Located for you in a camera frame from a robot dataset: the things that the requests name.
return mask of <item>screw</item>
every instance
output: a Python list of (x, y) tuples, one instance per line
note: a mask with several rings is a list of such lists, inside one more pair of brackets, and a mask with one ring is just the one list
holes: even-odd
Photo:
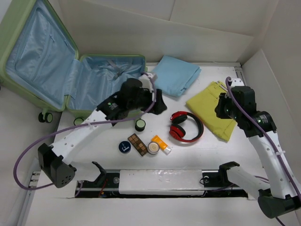
[(118, 184), (118, 183), (119, 183), (119, 178), (118, 178), (118, 177), (115, 177), (115, 178), (113, 179), (113, 183)]
[(209, 177), (208, 176), (204, 176), (203, 177), (203, 181), (205, 184), (209, 183)]

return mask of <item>white table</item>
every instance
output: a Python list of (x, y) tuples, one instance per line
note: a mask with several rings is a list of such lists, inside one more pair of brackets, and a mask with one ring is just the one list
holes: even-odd
[[(143, 132), (136, 132), (132, 121), (118, 123), (97, 137), (74, 161), (97, 161), (105, 169), (217, 169), (222, 163), (236, 161), (250, 173), (264, 176), (256, 151), (238, 127), (228, 143), (219, 140), (207, 128), (194, 144), (180, 144), (169, 136), (169, 118), (174, 112), (188, 110), (186, 100), (212, 81), (236, 77), (234, 67), (201, 66), (201, 69), (199, 78), (180, 98), (163, 97), (168, 110), (158, 116), (144, 115), (146, 128)], [(73, 120), (69, 112), (64, 112), (58, 129), (72, 126)], [(196, 135), (193, 122), (186, 121), (182, 126), (187, 138)], [(156, 156), (141, 157), (132, 148), (130, 153), (122, 154), (118, 150), (119, 143), (133, 133), (144, 143), (159, 135), (172, 152), (168, 156), (160, 151)], [(66, 134), (58, 135), (55, 140)], [(42, 173), (38, 185), (49, 182)], [(278, 225), (276, 220), (264, 216), (256, 201), (246, 198), (66, 199), (74, 196), (75, 186), (76, 182), (72, 181), (61, 189), (52, 186), (36, 191), (25, 225)], [(280, 218), (285, 225), (298, 225), (294, 212)]]

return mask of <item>light blue cloth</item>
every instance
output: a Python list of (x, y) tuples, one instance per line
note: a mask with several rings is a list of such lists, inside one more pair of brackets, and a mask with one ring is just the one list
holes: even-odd
[(153, 71), (158, 75), (156, 88), (167, 95), (179, 97), (197, 79), (201, 69), (197, 65), (163, 56)]

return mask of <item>eyeshadow palette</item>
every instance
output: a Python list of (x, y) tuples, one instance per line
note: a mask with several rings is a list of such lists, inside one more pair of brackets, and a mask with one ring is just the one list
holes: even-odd
[(141, 139), (134, 133), (128, 138), (131, 144), (136, 148), (141, 156), (144, 156), (147, 153), (146, 145), (141, 141)]

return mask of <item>folded towel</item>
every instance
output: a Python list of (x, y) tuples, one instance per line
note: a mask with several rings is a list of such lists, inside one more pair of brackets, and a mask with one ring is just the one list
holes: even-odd
[(189, 99), (186, 104), (211, 132), (220, 139), (229, 141), (236, 122), (233, 119), (219, 119), (214, 111), (218, 104), (220, 93), (226, 92), (225, 84), (221, 81), (213, 81), (206, 89)]
[(197, 65), (163, 56), (153, 71), (158, 75), (156, 88), (167, 95), (179, 97), (197, 79), (201, 69)]

